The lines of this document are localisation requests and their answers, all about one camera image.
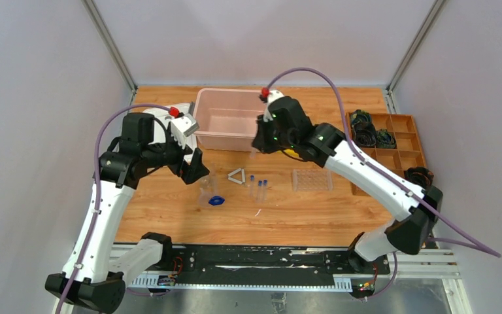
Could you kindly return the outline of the white clay pipe triangle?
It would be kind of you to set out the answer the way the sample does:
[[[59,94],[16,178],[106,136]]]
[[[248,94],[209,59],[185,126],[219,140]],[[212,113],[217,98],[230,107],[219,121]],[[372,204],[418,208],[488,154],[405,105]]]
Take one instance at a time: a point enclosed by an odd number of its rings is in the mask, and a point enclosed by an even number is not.
[[[246,184],[246,173],[244,168],[237,168],[236,170],[230,172],[227,175],[227,179],[233,183],[239,184],[239,185],[245,185]]]

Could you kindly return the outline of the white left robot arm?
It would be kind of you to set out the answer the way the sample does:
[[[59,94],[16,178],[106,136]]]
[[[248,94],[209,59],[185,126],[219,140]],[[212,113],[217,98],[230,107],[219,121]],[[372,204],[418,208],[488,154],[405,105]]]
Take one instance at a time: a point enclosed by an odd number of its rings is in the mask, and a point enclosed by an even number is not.
[[[58,299],[56,313],[65,305],[113,313],[128,284],[149,267],[182,269],[172,239],[156,232],[145,233],[118,259],[110,257],[126,207],[143,178],[166,167],[193,184],[210,173],[202,151],[188,142],[199,127],[195,118],[173,109],[168,113],[168,122],[150,113],[129,113],[121,134],[105,150],[96,148],[92,196],[79,237],[62,270],[49,275],[44,286]]]

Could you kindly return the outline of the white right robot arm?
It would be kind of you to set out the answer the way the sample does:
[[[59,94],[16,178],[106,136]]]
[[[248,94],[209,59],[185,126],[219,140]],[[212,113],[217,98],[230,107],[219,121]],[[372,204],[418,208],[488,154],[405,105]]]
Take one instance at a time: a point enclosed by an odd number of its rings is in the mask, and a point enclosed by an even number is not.
[[[264,154],[292,149],[302,160],[348,179],[391,214],[387,224],[353,240],[347,255],[352,271],[363,273],[373,260],[395,251],[420,252],[437,221],[429,208],[441,204],[443,193],[438,188],[408,182],[352,145],[335,126],[313,124],[298,100],[277,91],[260,99],[266,106],[256,120],[255,149]]]

